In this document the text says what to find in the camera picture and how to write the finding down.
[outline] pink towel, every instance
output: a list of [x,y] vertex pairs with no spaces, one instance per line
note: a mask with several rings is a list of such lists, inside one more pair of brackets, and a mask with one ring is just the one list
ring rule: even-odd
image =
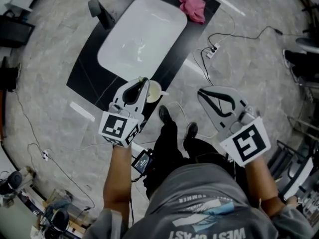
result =
[[186,14],[189,15],[190,19],[194,22],[204,24],[204,8],[205,2],[203,0],[179,0],[182,4],[180,9]]

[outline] marble-patterned floor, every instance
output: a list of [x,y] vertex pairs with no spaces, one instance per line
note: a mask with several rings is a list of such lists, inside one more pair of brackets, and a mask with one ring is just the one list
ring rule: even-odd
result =
[[[96,208],[90,210],[97,217],[102,209],[102,190],[108,172],[111,146],[98,135],[102,111],[66,86],[79,52],[90,35],[97,19],[90,16],[89,0],[39,0],[29,22],[36,25],[27,46],[19,50],[23,70],[19,80],[18,94],[24,111],[33,124],[42,149],[51,149],[50,156],[93,199]],[[112,11],[114,0],[100,0]],[[233,21],[236,34],[257,36],[267,25],[288,34],[301,34],[306,26],[305,15],[298,0],[226,0],[242,13],[224,2],[202,34],[197,48],[207,47],[209,35],[232,33]],[[212,42],[222,36],[212,37]],[[287,115],[297,116],[301,108],[298,87],[285,68],[281,50],[297,51],[295,37],[278,36],[267,29],[260,39],[248,40],[229,37],[210,61],[206,61],[210,78],[215,85],[231,86],[242,92],[248,102],[257,108],[263,117],[273,148],[266,153],[267,159],[275,149],[275,141],[288,141],[291,128]],[[200,61],[198,51],[195,56]],[[176,103],[184,109],[187,119],[199,126],[199,134],[213,136],[215,129],[197,100],[196,90],[208,86],[201,70],[190,54],[160,104],[167,104],[178,131],[178,144],[182,138],[186,120]],[[92,122],[84,119],[70,108],[75,102],[95,117]],[[27,145],[35,142],[31,128],[21,112],[15,94],[8,94],[5,147],[14,162],[23,167],[31,166]],[[136,143],[155,141],[160,133],[161,122],[156,112],[138,135]],[[215,138],[201,137],[218,148]],[[154,143],[144,144],[152,147]],[[37,172],[36,186],[46,197],[54,188],[67,189],[76,196],[74,204],[80,209],[91,206],[90,200],[59,170],[52,161],[44,161],[36,146],[30,147]],[[132,186],[135,220],[143,217],[148,206],[145,188],[140,180]]]

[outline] box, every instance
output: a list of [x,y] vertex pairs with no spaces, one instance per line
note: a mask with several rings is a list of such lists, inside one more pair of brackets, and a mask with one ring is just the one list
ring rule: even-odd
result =
[[127,148],[140,131],[138,119],[103,112],[99,134],[106,141]]
[[220,146],[240,166],[253,161],[271,148],[263,120],[260,117],[223,140]]

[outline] black countertop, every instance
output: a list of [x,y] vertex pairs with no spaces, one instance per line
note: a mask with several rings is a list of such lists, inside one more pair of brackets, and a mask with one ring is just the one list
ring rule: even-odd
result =
[[[109,12],[117,21],[133,1],[116,0],[114,6],[112,6],[113,10]],[[180,6],[178,0],[162,1],[176,7]],[[189,53],[195,48],[198,38],[220,5],[216,0],[204,1],[206,2],[204,10],[205,24],[200,25],[188,19],[185,29],[151,78],[151,80],[159,82],[164,91],[169,87]],[[101,23],[97,24],[76,60],[67,82],[68,87],[103,111],[108,110],[109,103],[112,101],[117,89],[127,82],[104,69],[98,62],[98,51],[109,32],[103,28]],[[152,104],[146,104],[143,111],[146,120],[149,119],[158,102],[159,100]]]

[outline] white cup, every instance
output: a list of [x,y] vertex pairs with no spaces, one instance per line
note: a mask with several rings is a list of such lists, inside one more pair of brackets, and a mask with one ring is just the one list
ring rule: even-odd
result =
[[160,96],[168,96],[169,93],[162,91],[161,86],[156,81],[150,81],[150,88],[149,88],[149,96],[146,100],[147,103],[154,103],[158,99],[160,99]]

